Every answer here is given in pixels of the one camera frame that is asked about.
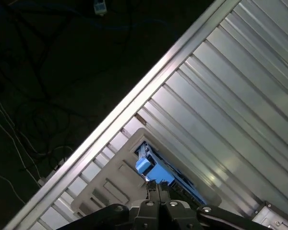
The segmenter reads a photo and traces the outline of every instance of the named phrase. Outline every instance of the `corrugated metal panel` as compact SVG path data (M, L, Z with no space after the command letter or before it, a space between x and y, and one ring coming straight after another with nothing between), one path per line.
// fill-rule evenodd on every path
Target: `corrugated metal panel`
M173 59L164 57L162 71L146 77L144 88L140 82L92 134L99 136L82 163L67 161L76 164L62 188L101 154L68 187L70 197L144 127L218 192L222 208L248 217L267 200L288 214L288 0L242 0L233 11L238 1L220 2L210 9L215 14L203 16L203 27L181 38L184 47Z
M139 111L243 216L288 213L287 15L243 0Z

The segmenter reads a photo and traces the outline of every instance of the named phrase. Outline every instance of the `black metal mount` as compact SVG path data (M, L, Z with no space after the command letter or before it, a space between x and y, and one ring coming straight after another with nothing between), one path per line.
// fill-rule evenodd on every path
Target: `black metal mount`
M196 211L181 200L171 200L167 182L146 185L148 196L129 209L113 204L60 230L267 230L268 228L221 208L205 205Z

